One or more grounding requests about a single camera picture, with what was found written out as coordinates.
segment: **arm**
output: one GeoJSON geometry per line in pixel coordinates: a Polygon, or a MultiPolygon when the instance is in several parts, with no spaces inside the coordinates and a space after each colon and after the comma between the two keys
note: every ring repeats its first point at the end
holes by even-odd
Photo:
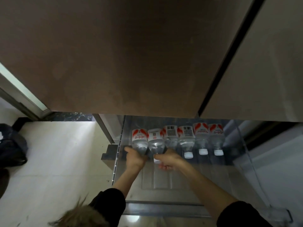
{"type": "Polygon", "coordinates": [[[203,176],[174,150],[168,149],[165,154],[156,154],[154,158],[162,162],[159,168],[179,170],[187,178],[191,189],[215,220],[228,205],[238,201],[203,176]]]}
{"type": "Polygon", "coordinates": [[[125,147],[126,155],[126,170],[114,183],[112,188],[120,190],[126,198],[131,185],[138,176],[141,169],[144,167],[147,156],[141,156],[137,151],[130,147],[125,147]]]}

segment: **bottle cap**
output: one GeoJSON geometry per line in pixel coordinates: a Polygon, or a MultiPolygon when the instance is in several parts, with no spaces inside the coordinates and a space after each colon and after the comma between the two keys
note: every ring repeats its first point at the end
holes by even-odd
{"type": "Polygon", "coordinates": [[[215,156],[222,156],[222,155],[224,155],[223,150],[214,150],[214,155],[215,156]]]}
{"type": "Polygon", "coordinates": [[[161,161],[154,158],[154,163],[155,163],[155,164],[160,164],[161,161]]]}
{"type": "Polygon", "coordinates": [[[194,155],[192,154],[192,152],[185,152],[184,153],[184,158],[186,159],[192,159],[194,157],[194,155]]]}
{"type": "Polygon", "coordinates": [[[208,155],[207,149],[199,149],[199,155],[208,155]]]}

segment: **black bag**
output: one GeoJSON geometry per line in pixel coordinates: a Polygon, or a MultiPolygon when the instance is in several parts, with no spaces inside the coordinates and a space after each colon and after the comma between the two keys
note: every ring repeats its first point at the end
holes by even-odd
{"type": "Polygon", "coordinates": [[[11,126],[0,123],[0,168],[25,164],[27,150],[25,138],[11,126]]]}

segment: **bottle label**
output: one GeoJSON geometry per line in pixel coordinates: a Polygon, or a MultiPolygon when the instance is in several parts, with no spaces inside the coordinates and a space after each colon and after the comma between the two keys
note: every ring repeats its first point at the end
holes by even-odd
{"type": "Polygon", "coordinates": [[[134,140],[147,140],[146,129],[133,130],[131,141],[134,141],[134,140]]]}
{"type": "Polygon", "coordinates": [[[180,138],[194,137],[192,126],[180,126],[178,127],[178,135],[180,138]]]}
{"type": "Polygon", "coordinates": [[[164,137],[178,137],[177,126],[164,126],[163,135],[164,137]]]}
{"type": "Polygon", "coordinates": [[[198,122],[193,124],[194,134],[208,134],[208,125],[205,122],[198,122]]]}
{"type": "Polygon", "coordinates": [[[223,134],[223,127],[221,124],[210,124],[209,130],[212,135],[221,135],[223,134]]]}
{"type": "Polygon", "coordinates": [[[163,131],[160,128],[147,131],[147,140],[163,139],[163,131]]]}

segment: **clear plastic bottle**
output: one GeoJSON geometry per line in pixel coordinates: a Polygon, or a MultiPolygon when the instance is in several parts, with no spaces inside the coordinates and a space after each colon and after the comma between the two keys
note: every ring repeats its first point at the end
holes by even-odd
{"type": "Polygon", "coordinates": [[[132,131],[131,146],[141,155],[145,155],[148,142],[146,129],[134,129],[132,131]]]}
{"type": "MultiPolygon", "coordinates": [[[[163,131],[160,128],[147,131],[148,147],[153,154],[163,154],[165,144],[163,140],[163,131]]],[[[161,163],[160,160],[154,159],[154,163],[161,163]]]]}
{"type": "Polygon", "coordinates": [[[167,148],[176,150],[179,141],[177,128],[174,125],[163,127],[164,143],[167,148]]]}
{"type": "Polygon", "coordinates": [[[192,148],[195,145],[195,136],[192,126],[178,127],[179,143],[184,153],[184,158],[192,159],[194,157],[192,148]]]}
{"type": "Polygon", "coordinates": [[[214,155],[215,156],[224,155],[222,148],[225,141],[225,135],[223,132],[222,125],[218,123],[210,124],[209,131],[210,131],[210,141],[214,148],[214,155]]]}
{"type": "Polygon", "coordinates": [[[209,129],[207,123],[197,122],[193,124],[193,127],[199,155],[208,155],[209,129]]]}

